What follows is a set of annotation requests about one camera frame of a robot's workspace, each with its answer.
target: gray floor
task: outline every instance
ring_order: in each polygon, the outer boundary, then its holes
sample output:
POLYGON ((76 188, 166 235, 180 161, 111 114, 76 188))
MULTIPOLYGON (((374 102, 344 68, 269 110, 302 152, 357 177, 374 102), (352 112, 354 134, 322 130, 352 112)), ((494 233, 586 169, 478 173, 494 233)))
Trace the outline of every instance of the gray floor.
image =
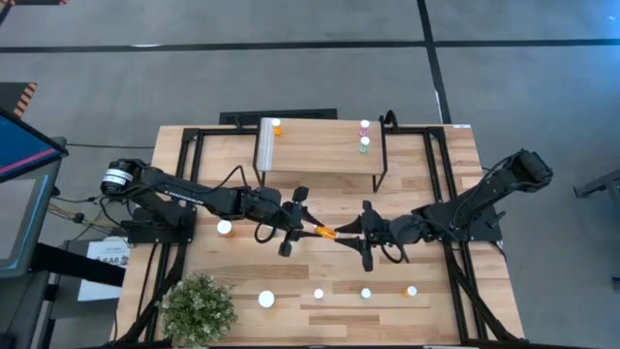
MULTIPOLYGON (((436 40, 620 37, 615 1, 427 3, 436 40)), ((13 8, 0 27, 0 47, 422 37, 412 0, 76 0, 13 8)), ((620 167, 620 47, 438 55, 452 120, 473 125, 484 165, 525 147, 555 170, 542 192, 498 205, 508 212, 502 228, 527 337, 617 347, 620 295, 610 275, 620 273, 620 219, 607 195, 577 200, 573 186, 620 167)), ((337 108, 362 119, 394 109, 401 122, 440 121, 424 48, 2 54, 0 66, 2 81, 39 84, 25 120, 76 143, 149 145, 160 125, 216 123, 220 111, 337 108)), ((110 160, 150 155, 72 148, 58 186, 66 197, 96 195, 110 160)), ((42 240, 78 231, 49 217, 42 240)), ((61 321, 52 347, 102 343, 109 329, 109 314, 61 321)))

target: monitor screen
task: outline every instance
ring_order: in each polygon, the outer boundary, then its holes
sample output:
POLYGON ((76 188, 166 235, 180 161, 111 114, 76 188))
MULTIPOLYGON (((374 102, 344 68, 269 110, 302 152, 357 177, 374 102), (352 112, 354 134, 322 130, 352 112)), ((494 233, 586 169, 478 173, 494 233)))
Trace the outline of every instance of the monitor screen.
POLYGON ((36 179, 16 179, 0 185, 0 259, 11 257, 36 179))
POLYGON ((0 110, 0 183, 40 168, 67 150, 16 115, 0 110))

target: cable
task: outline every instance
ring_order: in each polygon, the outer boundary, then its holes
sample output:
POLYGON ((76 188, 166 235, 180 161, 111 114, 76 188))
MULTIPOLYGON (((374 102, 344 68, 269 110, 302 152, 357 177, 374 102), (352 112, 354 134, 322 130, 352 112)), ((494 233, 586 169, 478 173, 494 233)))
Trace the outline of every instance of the cable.
POLYGON ((153 248, 151 248, 151 254, 148 256, 148 263, 146 264, 146 272, 144 273, 144 281, 142 282, 142 291, 139 294, 138 313, 136 313, 136 321, 139 319, 140 313, 142 312, 142 302, 144 301, 146 282, 148 281, 148 274, 151 273, 151 264, 153 263, 153 257, 155 256, 156 249, 157 243, 153 243, 153 248))
POLYGON ((81 204, 81 203, 94 203, 97 199, 101 198, 102 196, 97 196, 97 197, 88 197, 86 199, 83 200, 71 200, 71 199, 64 199, 61 197, 51 197, 53 200, 58 200, 58 201, 62 201, 65 203, 73 203, 73 204, 81 204))
POLYGON ((127 208, 127 213, 129 213, 130 217, 134 217, 134 213, 132 212, 131 208, 129 207, 129 199, 125 202, 125 207, 127 208))
POLYGON ((120 225, 120 223, 118 223, 117 221, 115 221, 112 217, 109 216, 108 211, 106 210, 106 206, 109 204, 109 199, 108 202, 104 205, 103 201, 104 199, 107 199, 106 197, 103 197, 101 199, 99 199, 99 206, 101 207, 102 212, 104 213, 104 216, 112 223, 116 224, 118 226, 118 228, 123 229, 123 227, 120 225))
MULTIPOLYGON (((95 216, 95 220, 97 220, 99 217, 101 217, 101 214, 103 213, 103 210, 100 210, 99 213, 97 213, 97 215, 95 216)), ((86 232, 88 232, 89 230, 93 229, 93 225, 92 223, 87 225, 86 228, 81 231, 81 233, 79 233, 75 238, 72 239, 72 241, 76 241, 79 238, 81 238, 84 234, 86 234, 86 232)))
POLYGON ((508 260, 506 257, 506 252, 504 252, 504 249, 497 244, 497 241, 489 241, 488 243, 492 244, 493 247, 495 247, 502 254, 502 256, 504 256, 504 261, 508 260))
POLYGON ((116 317, 116 310, 114 310, 114 341, 118 338, 118 318, 116 317))
POLYGON ((89 219, 86 219, 82 212, 75 212, 75 211, 67 210, 52 203, 49 203, 47 205, 47 212, 55 216, 58 216, 62 219, 70 220, 78 224, 87 225, 87 224, 92 223, 93 226, 100 227, 100 228, 114 228, 115 227, 115 225, 112 225, 111 222, 99 221, 97 220, 97 218, 91 221, 89 219))
POLYGON ((137 145, 100 145, 100 144, 83 144, 83 143, 67 143, 67 146, 81 146, 94 148, 110 148, 110 149, 154 149, 155 146, 137 146, 137 145))
POLYGON ((259 228, 260 228, 262 225, 263 225, 263 223, 259 223, 259 224, 256 226, 256 229, 254 230, 254 240, 255 240, 256 242, 258 242, 258 243, 268 243, 268 242, 270 242, 270 241, 271 241, 271 239, 272 239, 273 237, 275 237, 275 231, 276 231, 276 229, 275 229, 275 228, 272 228, 272 229, 271 229, 271 233, 269 233, 269 235, 268 235, 266 238, 260 239, 260 238, 259 238, 259 228))
POLYGON ((231 179, 231 177, 234 175, 235 172, 241 170, 241 179, 243 180, 243 185, 245 186, 249 186, 248 185, 248 181, 245 178, 245 172, 243 171, 243 166, 241 165, 237 165, 234 169, 232 169, 232 171, 229 173, 229 175, 226 176, 226 178, 224 178, 224 180, 222 180, 222 182, 218 185, 216 185, 213 188, 207 189, 207 190, 197 190, 196 193, 200 193, 200 194, 208 194, 208 193, 212 193, 218 189, 220 189, 224 184, 226 184, 229 179, 231 179))
POLYGON ((386 258, 389 259, 390 262, 395 263, 395 264, 399 264, 400 262, 403 261, 403 259, 405 259, 405 254, 403 253, 403 250, 401 250, 400 247, 398 247, 398 250, 400 251, 400 258, 399 259, 395 259, 386 251, 385 245, 383 243, 381 244, 381 251, 384 253, 386 258))
POLYGON ((19 299, 19 302, 17 303, 17 307, 15 308, 15 313, 11 317, 11 322, 9 322, 9 327, 6 330, 6 333, 9 332, 9 330, 11 329, 11 326, 13 325, 13 321, 16 320, 17 314, 19 313, 19 308, 21 307, 23 300, 26 298, 26 294, 28 293, 28 290, 30 289, 30 285, 32 284, 32 281, 35 279, 36 274, 37 273, 33 272, 32 276, 30 276, 30 280, 28 280, 28 283, 26 284, 26 288, 23 290, 23 294, 21 294, 21 298, 19 299))

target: green plant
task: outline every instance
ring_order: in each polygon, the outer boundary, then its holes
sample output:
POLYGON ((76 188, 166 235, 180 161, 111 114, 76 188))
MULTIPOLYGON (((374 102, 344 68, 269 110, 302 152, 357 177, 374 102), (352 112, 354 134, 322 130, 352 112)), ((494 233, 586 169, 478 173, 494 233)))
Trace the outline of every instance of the green plant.
POLYGON ((237 320, 231 288, 216 285, 213 276, 206 273, 180 281, 158 304, 164 318, 164 334, 189 347, 221 340, 237 320))

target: small bottle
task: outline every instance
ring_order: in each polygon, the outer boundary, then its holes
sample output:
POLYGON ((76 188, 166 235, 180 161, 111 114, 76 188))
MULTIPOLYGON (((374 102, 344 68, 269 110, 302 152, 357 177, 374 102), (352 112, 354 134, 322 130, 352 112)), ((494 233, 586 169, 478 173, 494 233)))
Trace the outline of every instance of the small bottle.
POLYGON ((273 306, 274 303, 275 303, 275 296, 273 296, 273 293, 271 291, 262 291, 259 294, 259 304, 263 308, 269 309, 273 306))
POLYGON ((280 128, 281 124, 282 124, 282 121, 280 121, 280 119, 271 120, 271 126, 273 126, 273 133, 276 136, 282 135, 282 128, 280 128))
POLYGON ((370 121, 361 120, 359 122, 359 136, 366 137, 368 135, 368 127, 370 127, 370 121))
POLYGON ((372 292, 370 292, 369 288, 363 288, 361 289, 361 292, 359 293, 359 295, 361 296, 363 300, 368 300, 370 296, 372 295, 372 292))
POLYGON ((368 151, 368 145, 370 144, 370 139, 368 137, 362 137, 359 140, 359 152, 365 154, 368 151))
POLYGON ((231 223, 230 221, 227 221, 227 220, 221 220, 217 224, 217 232, 222 237, 232 238, 234 236, 233 223, 231 223))
POLYGON ((325 292, 323 292, 323 290, 322 290, 322 289, 316 289, 316 290, 314 290, 314 298, 315 298, 316 300, 322 300, 322 299, 323 299, 323 296, 324 296, 325 294, 326 294, 326 293, 325 293, 325 292))
POLYGON ((418 294, 418 288, 416 286, 409 286, 403 291, 405 297, 413 297, 418 294))

